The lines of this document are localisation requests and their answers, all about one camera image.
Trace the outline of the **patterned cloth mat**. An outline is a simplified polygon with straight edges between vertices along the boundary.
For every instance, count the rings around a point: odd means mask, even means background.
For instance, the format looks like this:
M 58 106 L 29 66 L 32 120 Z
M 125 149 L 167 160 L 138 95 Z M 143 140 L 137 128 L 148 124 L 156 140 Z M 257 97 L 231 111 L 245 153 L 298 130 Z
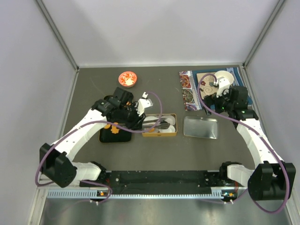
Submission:
M 189 70 L 179 72 L 180 83 L 182 87 L 183 101 L 186 111 L 198 111 L 202 109 L 199 97 L 196 93 L 195 74 L 196 73 L 211 73 L 215 74 L 217 71 L 225 70 L 230 72 L 234 77 L 233 86 L 244 86 L 244 82 L 240 76 L 238 67 L 226 67 L 216 69 L 203 69 L 203 70 Z

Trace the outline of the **orange figure cookie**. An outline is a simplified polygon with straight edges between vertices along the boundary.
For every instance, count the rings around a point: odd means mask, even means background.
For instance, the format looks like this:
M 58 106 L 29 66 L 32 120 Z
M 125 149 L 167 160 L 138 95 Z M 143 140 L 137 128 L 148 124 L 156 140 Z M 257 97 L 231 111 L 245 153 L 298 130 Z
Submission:
M 117 122 L 114 123 L 114 125 L 111 125 L 111 133 L 112 134 L 118 134 L 120 129 L 118 127 L 116 127 L 116 125 L 118 125 Z

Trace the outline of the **red patterned small bowl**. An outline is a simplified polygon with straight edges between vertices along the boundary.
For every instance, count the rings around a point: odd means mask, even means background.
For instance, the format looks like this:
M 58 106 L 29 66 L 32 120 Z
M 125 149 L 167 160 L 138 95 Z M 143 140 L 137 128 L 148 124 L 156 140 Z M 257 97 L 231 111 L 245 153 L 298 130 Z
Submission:
M 137 82 L 137 75 L 132 71 L 123 72 L 119 75 L 118 82 L 123 87 L 133 87 Z

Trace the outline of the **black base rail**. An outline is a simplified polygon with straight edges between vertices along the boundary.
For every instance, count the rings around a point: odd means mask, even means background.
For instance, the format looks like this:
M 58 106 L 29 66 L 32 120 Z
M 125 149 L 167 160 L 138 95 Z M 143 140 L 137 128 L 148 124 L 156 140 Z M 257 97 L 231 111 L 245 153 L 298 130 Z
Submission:
M 209 171 L 111 171 L 97 183 L 108 185 L 115 195 L 210 194 L 212 187 L 235 189 L 233 181 Z

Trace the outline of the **white paper cup top-right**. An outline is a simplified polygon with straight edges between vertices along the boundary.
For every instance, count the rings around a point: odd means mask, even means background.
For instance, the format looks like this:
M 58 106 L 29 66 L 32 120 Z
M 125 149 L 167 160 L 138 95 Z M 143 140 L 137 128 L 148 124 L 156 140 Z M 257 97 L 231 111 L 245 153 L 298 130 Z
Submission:
M 176 124 L 176 118 L 173 115 L 164 115 L 161 119 L 172 126 Z

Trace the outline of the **wooden puzzle board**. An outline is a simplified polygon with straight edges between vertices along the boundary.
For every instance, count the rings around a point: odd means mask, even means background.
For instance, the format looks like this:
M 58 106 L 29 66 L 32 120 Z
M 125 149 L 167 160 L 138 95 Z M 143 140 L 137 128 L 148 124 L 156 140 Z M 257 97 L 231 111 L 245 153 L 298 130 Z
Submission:
M 211 75 L 211 73 L 196 73 L 195 74 L 195 86 L 196 89 L 198 88 L 198 84 L 200 82 L 200 80 L 207 75 L 201 82 L 200 84 L 200 88 L 199 88 L 199 92 L 201 94 L 202 100 L 204 100 L 204 98 L 206 96 L 210 96 L 213 94 L 216 94 L 218 91 L 218 87 L 214 86 L 214 77 Z

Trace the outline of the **yellow cookie tin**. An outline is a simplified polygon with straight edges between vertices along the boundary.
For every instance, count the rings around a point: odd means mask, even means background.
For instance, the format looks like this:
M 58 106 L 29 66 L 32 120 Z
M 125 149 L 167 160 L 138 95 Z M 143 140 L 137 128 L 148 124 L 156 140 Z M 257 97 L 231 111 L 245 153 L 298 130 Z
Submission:
M 158 114 L 148 114 L 146 116 L 149 116 L 149 115 L 151 115 L 151 116 L 158 116 L 159 117 Z M 178 132 L 177 116 L 176 116 L 176 114 L 174 114 L 174 113 L 171 113 L 171 114 L 162 114 L 162 116 L 164 116 L 164 115 L 173 115 L 176 118 L 176 124 L 174 125 L 174 127 L 176 128 L 176 132 L 175 133 L 160 133 L 159 129 L 155 129 L 155 132 L 153 132 L 153 133 L 144 132 L 144 133 L 142 133 L 142 136 L 143 137 L 171 137 L 171 136 L 176 136 L 177 132 Z

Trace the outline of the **silver tin lid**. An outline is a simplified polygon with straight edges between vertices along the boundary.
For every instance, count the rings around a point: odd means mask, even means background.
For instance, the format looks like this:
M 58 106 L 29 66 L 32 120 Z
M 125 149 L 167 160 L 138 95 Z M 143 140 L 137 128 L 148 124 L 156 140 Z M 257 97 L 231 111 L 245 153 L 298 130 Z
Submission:
M 218 139 L 218 120 L 186 116 L 184 118 L 183 134 L 189 137 Z

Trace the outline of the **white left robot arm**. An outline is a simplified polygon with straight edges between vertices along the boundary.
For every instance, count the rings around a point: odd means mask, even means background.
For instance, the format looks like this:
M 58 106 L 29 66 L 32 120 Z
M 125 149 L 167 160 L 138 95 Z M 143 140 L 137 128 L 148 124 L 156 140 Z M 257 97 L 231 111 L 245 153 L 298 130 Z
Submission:
M 131 92 L 117 87 L 112 95 L 97 100 L 87 114 L 69 132 L 52 144 L 43 144 L 39 150 L 39 166 L 35 175 L 35 183 L 39 174 L 50 179 L 61 188 L 73 182 L 82 182 L 101 186 L 106 182 L 106 169 L 97 162 L 78 163 L 74 158 L 79 150 L 98 131 L 106 125 L 115 126 L 130 133 L 145 133 L 143 121 L 145 109 L 152 107 L 148 97 L 150 91 L 134 101 Z

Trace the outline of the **white bowl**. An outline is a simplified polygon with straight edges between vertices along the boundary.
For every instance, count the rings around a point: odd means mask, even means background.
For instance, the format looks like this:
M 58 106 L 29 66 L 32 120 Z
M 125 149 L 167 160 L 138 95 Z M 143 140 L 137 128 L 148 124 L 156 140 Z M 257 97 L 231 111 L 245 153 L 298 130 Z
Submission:
M 225 83 L 232 85 L 234 83 L 233 75 L 225 70 L 220 70 L 215 73 L 215 77 L 217 78 L 217 85 L 220 86 L 221 83 Z

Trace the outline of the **white paper cup top-left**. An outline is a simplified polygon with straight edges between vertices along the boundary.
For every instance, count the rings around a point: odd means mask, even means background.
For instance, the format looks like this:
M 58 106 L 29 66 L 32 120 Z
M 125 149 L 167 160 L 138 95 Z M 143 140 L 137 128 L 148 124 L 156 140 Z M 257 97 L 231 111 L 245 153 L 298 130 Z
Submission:
M 151 121 L 151 120 L 157 121 L 158 119 L 159 119 L 158 116 L 151 116 L 151 115 L 149 115 L 149 116 L 147 116 L 147 117 L 145 118 L 144 121 Z

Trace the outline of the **white paper cup bottom-right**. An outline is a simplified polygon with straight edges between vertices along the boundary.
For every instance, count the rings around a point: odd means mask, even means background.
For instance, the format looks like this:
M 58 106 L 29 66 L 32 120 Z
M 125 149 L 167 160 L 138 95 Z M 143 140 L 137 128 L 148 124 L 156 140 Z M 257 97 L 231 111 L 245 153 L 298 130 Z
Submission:
M 170 125 L 166 129 L 159 129 L 159 132 L 160 133 L 175 133 L 176 132 L 176 128 L 173 125 Z

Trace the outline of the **black round cookie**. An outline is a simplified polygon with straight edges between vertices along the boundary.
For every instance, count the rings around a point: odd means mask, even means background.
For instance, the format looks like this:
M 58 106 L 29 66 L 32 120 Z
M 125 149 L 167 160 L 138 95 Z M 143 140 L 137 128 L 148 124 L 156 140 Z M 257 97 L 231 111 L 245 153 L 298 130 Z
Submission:
M 170 124 L 168 122 L 165 122 L 165 121 L 161 125 L 162 125 L 161 129 L 168 129 L 170 127 Z

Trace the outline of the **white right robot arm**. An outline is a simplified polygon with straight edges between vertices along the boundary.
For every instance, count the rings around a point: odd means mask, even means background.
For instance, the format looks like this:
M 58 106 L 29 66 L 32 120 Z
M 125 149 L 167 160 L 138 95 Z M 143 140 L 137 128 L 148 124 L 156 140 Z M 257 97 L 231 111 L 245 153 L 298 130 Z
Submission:
M 248 108 L 248 90 L 243 86 L 231 86 L 227 94 L 205 96 L 201 104 L 207 114 L 226 112 L 241 135 L 253 158 L 255 169 L 247 169 L 240 163 L 226 163 L 219 173 L 223 185 L 234 181 L 248 188 L 254 201 L 287 200 L 291 196 L 296 168 L 286 163 L 273 150 L 256 112 Z

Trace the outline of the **black rectangular tray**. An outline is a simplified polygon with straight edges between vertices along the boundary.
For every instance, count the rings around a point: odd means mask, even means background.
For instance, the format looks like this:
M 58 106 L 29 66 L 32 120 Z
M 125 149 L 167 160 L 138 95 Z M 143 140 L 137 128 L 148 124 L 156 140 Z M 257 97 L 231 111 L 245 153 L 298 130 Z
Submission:
M 126 103 L 129 101 L 130 103 L 133 102 L 133 94 L 125 94 L 124 98 L 121 100 L 126 100 Z M 112 121 L 112 113 L 108 119 L 109 122 L 115 123 Z M 129 142 L 132 138 L 132 133 L 120 129 L 118 134 L 111 133 L 111 126 L 109 129 L 101 129 L 99 133 L 99 141 L 102 143 L 126 143 Z

